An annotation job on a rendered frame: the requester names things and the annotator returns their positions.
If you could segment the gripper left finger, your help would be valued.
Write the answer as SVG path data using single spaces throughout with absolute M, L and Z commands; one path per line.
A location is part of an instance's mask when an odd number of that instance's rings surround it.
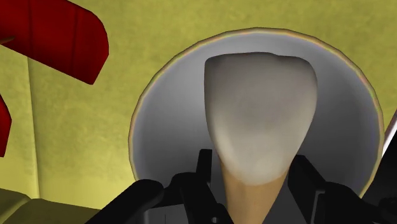
M 175 174 L 167 187 L 140 179 L 90 218 L 86 224 L 143 224 L 153 208 L 184 205 L 188 224 L 233 224 L 223 204 L 211 192 L 212 150 L 199 151 L 195 172 Z

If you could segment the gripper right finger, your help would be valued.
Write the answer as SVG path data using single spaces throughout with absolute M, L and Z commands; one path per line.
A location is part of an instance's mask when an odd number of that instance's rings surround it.
M 365 202 L 348 186 L 326 181 L 303 155 L 292 161 L 288 188 L 307 224 L 397 224 L 397 205 Z

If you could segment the white ice cream cone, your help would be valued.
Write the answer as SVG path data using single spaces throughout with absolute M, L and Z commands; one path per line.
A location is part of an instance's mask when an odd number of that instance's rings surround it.
M 234 224 L 262 224 L 312 123 L 314 69 L 299 57 L 234 53 L 207 59 L 205 116 Z

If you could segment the grey white round bowl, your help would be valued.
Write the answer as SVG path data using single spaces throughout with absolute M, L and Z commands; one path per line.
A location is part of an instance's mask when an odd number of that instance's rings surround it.
M 288 29 L 248 28 L 203 39 L 175 55 L 151 79 L 131 119 L 129 157 L 136 179 L 164 185 L 193 171 L 211 148 L 204 112 L 204 62 L 225 53 L 300 57 L 318 80 L 316 114 L 300 148 L 329 181 L 364 195 L 384 151 L 382 110 L 361 69 L 340 50 Z

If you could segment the black flat object white edge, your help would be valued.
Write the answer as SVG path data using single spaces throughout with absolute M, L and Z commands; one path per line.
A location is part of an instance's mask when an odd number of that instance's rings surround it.
M 382 159 L 363 200 L 373 205 L 397 200 L 397 109 L 386 130 Z

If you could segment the red rounded object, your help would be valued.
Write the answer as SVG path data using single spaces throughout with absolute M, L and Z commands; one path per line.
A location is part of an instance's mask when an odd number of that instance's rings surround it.
M 0 0 L 0 46 L 89 85 L 109 55 L 101 20 L 68 0 Z

